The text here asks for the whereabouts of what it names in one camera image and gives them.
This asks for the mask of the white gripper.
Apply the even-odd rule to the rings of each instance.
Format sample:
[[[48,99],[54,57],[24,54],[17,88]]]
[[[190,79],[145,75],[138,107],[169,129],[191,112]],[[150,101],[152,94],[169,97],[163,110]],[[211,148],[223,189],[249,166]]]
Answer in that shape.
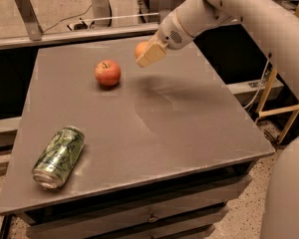
[[[178,10],[174,9],[159,24],[146,50],[136,58],[136,63],[142,68],[147,67],[161,60],[166,55],[166,49],[182,49],[192,40],[193,37],[181,25]]]

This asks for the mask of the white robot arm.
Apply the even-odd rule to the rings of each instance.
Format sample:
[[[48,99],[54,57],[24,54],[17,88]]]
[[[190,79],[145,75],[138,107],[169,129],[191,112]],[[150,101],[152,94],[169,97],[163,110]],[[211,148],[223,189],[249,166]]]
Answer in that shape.
[[[299,18],[272,0],[185,0],[164,17],[137,64],[146,67],[229,19],[242,25],[299,100]],[[260,239],[299,239],[299,136],[273,168]]]

